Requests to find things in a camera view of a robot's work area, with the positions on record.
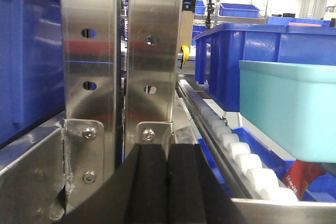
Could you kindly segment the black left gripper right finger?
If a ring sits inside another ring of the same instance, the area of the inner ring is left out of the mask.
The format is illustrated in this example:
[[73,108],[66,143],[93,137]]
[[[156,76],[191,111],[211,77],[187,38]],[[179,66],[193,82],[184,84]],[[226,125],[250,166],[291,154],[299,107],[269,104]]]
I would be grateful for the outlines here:
[[249,223],[210,169],[201,147],[171,146],[168,223]]

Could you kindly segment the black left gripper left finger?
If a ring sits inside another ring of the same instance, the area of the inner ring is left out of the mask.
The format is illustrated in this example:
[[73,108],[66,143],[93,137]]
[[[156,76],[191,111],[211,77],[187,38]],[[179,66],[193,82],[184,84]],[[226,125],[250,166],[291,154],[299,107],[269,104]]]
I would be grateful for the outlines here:
[[135,144],[103,186],[62,223],[166,223],[166,158],[161,145]]

